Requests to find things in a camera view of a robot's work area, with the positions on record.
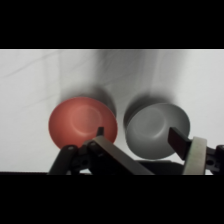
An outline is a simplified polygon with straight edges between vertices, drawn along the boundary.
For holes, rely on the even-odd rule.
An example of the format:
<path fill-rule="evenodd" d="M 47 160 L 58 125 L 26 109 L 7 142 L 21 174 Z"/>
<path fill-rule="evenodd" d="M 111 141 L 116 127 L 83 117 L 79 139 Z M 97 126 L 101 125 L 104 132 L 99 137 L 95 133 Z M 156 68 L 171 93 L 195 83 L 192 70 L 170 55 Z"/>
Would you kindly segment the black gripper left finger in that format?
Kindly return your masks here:
<path fill-rule="evenodd" d="M 87 140 L 80 148 L 66 145 L 58 153 L 48 175 L 79 175 L 88 169 L 93 175 L 153 175 L 104 137 L 99 127 L 96 137 Z"/>

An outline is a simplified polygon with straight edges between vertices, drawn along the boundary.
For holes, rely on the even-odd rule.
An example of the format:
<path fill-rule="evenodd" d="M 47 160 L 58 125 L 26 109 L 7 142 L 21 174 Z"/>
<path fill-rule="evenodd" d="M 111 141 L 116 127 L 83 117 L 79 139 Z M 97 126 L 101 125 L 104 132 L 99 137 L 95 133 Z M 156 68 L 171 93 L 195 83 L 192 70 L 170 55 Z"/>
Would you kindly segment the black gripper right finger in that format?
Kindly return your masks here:
<path fill-rule="evenodd" d="M 204 175 L 206 170 L 213 175 L 224 175 L 224 145 L 212 149 L 206 139 L 190 140 L 175 127 L 169 129 L 167 141 L 184 161 L 183 175 Z"/>

